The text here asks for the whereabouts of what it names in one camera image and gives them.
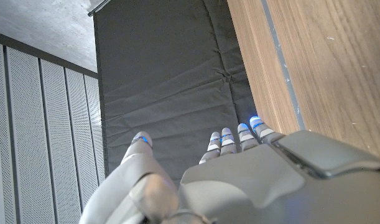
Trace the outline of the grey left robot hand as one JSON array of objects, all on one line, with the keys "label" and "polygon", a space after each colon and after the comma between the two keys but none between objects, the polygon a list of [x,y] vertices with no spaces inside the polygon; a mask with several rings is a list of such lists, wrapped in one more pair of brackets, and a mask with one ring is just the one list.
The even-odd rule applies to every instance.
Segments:
[{"label": "grey left robot hand", "polygon": [[380,223],[380,158],[311,131],[285,135],[259,117],[211,135],[175,185],[137,133],[81,223]]}]

